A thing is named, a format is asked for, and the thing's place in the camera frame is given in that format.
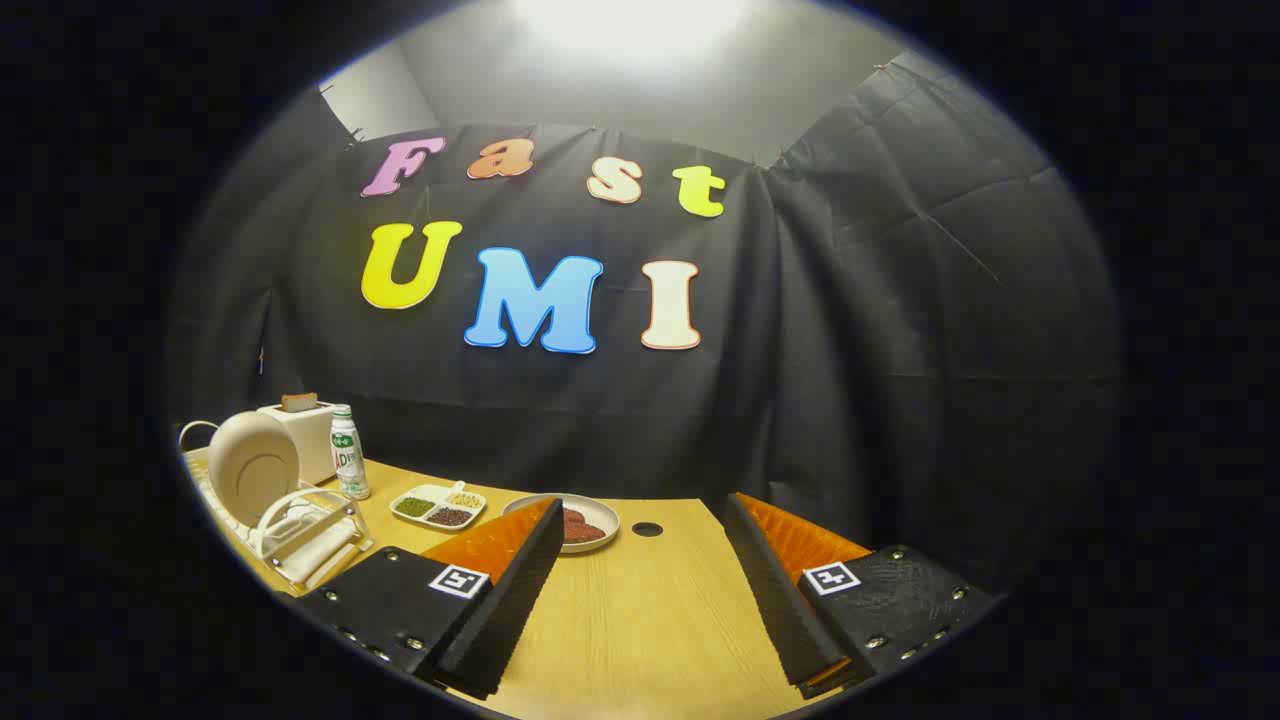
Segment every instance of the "table hole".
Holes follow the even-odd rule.
[[[631,525],[631,532],[637,536],[653,538],[662,534],[662,525],[658,523],[636,523],[635,525]]]

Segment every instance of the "wall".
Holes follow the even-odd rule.
[[[320,83],[324,99],[357,140],[439,127],[398,41],[384,45]]]
[[[817,3],[719,0],[739,8],[721,32],[695,32],[714,15],[675,14],[662,28],[680,38],[671,42],[632,33],[626,14],[609,20],[616,3],[586,14],[591,4],[573,1],[581,23],[561,17],[563,32],[552,35],[520,4],[492,0],[407,31],[410,72],[443,124],[594,124],[768,167],[904,49],[869,18]],[[604,31],[591,22],[612,28],[612,46],[602,47]]]

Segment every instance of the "white divided dish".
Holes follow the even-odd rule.
[[[419,524],[426,525],[429,528],[435,528],[435,529],[439,529],[439,530],[448,530],[448,532],[461,530],[461,529],[466,528],[467,525],[470,525],[471,523],[474,523],[475,519],[480,515],[480,511],[484,510],[484,506],[488,505],[488,501],[484,498],[483,495],[474,493],[474,492],[467,492],[467,491],[462,489],[465,486],[466,486],[466,483],[463,483],[463,482],[460,480],[457,483],[453,483],[452,487],[442,487],[442,486],[417,486],[417,487],[412,487],[412,488],[404,491],[404,493],[402,493],[399,497],[397,497],[396,500],[392,501],[392,505],[390,505],[392,514],[396,515],[397,518],[402,518],[404,520],[408,520],[410,523],[419,523]],[[457,505],[457,503],[448,502],[447,498],[451,497],[451,496],[453,496],[453,493],[462,493],[466,497],[472,498],[476,502],[476,507],[467,507],[466,505]],[[402,500],[404,500],[406,497],[416,497],[419,500],[426,500],[429,502],[434,502],[435,507],[428,510],[420,518],[415,518],[412,515],[406,515],[406,514],[401,512],[399,510],[396,510],[396,506],[399,505],[399,502]],[[467,521],[462,523],[461,525],[442,525],[439,523],[433,523],[431,520],[428,519],[428,518],[430,518],[431,515],[434,515],[435,512],[438,512],[443,507],[449,507],[449,509],[453,509],[453,510],[461,510],[463,512],[470,512],[471,518],[468,518]]]
[[[506,515],[508,512],[515,512],[521,507],[532,505],[539,500],[547,500],[548,497],[561,498],[561,502],[564,503],[564,510],[577,510],[582,514],[582,519],[586,520],[588,525],[595,525],[596,528],[604,530],[604,537],[600,539],[562,544],[561,555],[586,552],[608,544],[613,541],[613,537],[618,534],[618,528],[622,527],[622,520],[618,518],[618,512],[608,505],[600,502],[599,500],[591,500],[590,497],[584,497],[581,495],[570,495],[567,492],[544,492],[540,495],[521,497],[520,500],[512,500],[506,507],[502,509],[502,514]]]

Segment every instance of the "bread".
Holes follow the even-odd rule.
[[[282,395],[280,410],[284,410],[285,413],[315,410],[317,402],[319,397],[314,392],[305,392],[302,395]]]

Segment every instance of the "red beans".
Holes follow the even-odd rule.
[[[436,510],[434,515],[428,516],[428,520],[438,525],[461,525],[471,519],[471,514],[465,510],[454,510],[452,507],[442,507]]]

